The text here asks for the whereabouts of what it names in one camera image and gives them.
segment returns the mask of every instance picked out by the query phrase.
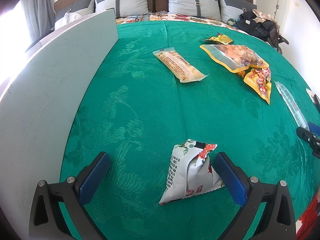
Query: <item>yellow snack package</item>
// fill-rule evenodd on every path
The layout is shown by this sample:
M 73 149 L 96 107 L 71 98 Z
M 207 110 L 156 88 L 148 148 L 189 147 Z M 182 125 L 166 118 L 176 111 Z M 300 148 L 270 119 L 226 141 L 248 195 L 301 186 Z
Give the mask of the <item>yellow snack package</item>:
M 244 45 L 205 44 L 200 46 L 217 63 L 232 73 L 238 73 L 249 67 L 266 68 L 269 64 L 257 53 Z
M 268 67 L 252 68 L 251 71 L 245 75 L 243 81 L 270 104 L 271 71 Z
M 190 65 L 174 48 L 160 49 L 153 54 L 161 60 L 181 83 L 203 80 L 203 75 L 194 66 Z

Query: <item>beige cloth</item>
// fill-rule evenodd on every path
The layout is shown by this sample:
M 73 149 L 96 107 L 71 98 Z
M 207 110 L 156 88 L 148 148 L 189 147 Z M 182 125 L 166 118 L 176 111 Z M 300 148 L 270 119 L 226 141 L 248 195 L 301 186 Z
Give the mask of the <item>beige cloth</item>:
M 273 21 L 276 25 L 276 28 L 279 30 L 280 26 L 277 23 L 277 21 L 270 15 L 270 14 L 264 14 L 262 12 L 259 12 L 257 9 L 252 10 L 254 14 L 257 16 L 255 19 L 253 19 L 256 23 L 263 23 L 266 20 Z

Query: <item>bed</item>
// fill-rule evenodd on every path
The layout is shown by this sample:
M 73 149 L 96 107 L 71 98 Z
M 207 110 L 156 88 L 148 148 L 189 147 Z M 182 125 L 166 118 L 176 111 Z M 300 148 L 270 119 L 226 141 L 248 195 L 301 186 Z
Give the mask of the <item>bed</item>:
M 58 0 L 55 9 L 73 0 Z M 151 12 L 167 0 L 148 0 Z M 307 121 L 319 123 L 294 67 L 265 42 L 221 22 L 152 14 L 147 21 L 118 19 L 119 40 L 92 79 L 74 119 L 60 181 L 76 175 L 100 151 L 111 168 L 86 210 L 108 239 L 217 239 L 239 209 L 225 188 L 159 206 L 175 144 L 186 139 L 217 143 L 235 165 L 262 182 L 284 179 L 296 219 L 319 183 L 319 161 L 295 134 L 296 123 L 274 85 L 294 96 Z M 268 105 L 237 75 L 199 48 L 217 32 L 255 50 L 270 65 Z M 152 52 L 174 47 L 205 75 L 180 83 Z M 63 204 L 71 233 L 80 239 Z M 259 222 L 260 205 L 249 238 Z

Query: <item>clear plastic tube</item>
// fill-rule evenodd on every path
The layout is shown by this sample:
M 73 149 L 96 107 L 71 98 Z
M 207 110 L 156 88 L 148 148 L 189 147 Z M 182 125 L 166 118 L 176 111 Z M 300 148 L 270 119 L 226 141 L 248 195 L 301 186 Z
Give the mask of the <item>clear plastic tube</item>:
M 283 98 L 291 114 L 293 115 L 293 118 L 295 119 L 297 125 L 303 127 L 304 129 L 309 130 L 308 123 L 304 118 L 303 114 L 301 113 L 297 103 L 294 101 L 294 98 L 289 92 L 289 90 L 287 90 L 287 88 L 279 82 L 275 82 L 275 84 L 281 97 Z

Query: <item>pillow strap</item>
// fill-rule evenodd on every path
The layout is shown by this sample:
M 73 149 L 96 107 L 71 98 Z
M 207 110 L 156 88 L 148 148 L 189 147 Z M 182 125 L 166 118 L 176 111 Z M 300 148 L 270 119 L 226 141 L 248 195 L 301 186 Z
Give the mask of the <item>pillow strap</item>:
M 196 7 L 197 7 L 197 17 L 201 18 L 201 8 L 199 0 L 196 0 Z
M 120 0 L 116 0 L 116 18 L 120 18 Z

